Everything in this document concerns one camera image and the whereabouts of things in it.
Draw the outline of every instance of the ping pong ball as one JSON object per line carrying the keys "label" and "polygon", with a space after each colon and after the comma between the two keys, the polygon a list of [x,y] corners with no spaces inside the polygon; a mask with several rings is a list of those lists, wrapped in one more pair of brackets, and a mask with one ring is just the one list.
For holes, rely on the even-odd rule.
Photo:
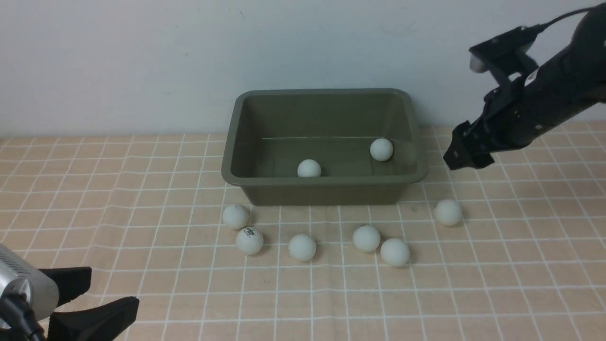
{"label": "ping pong ball", "polygon": [[319,177],[320,173],[322,173],[320,164],[311,159],[307,159],[299,163],[299,167],[297,168],[297,175],[300,178]]}
{"label": "ping pong ball", "polygon": [[362,252],[373,252],[380,242],[381,235],[372,226],[362,225],[353,233],[353,246]]}
{"label": "ping pong ball", "polygon": [[463,219],[463,211],[458,202],[446,199],[438,203],[433,210],[433,216],[440,224],[444,226],[453,226]]}
{"label": "ping pong ball", "polygon": [[245,228],[236,236],[236,247],[245,255],[254,255],[263,247],[263,235],[252,228]]}
{"label": "ping pong ball", "polygon": [[370,145],[370,156],[377,161],[387,161],[393,155],[393,145],[386,138],[378,138]]}
{"label": "ping pong ball", "polygon": [[227,225],[228,228],[239,230],[246,226],[250,214],[248,210],[242,205],[229,205],[223,209],[221,218],[223,224]]}
{"label": "ping pong ball", "polygon": [[404,266],[410,259],[410,249],[401,239],[388,239],[381,246],[381,259],[391,266]]}
{"label": "ping pong ball", "polygon": [[288,243],[288,253],[299,262],[307,262],[316,254],[316,242],[307,234],[295,235]]}

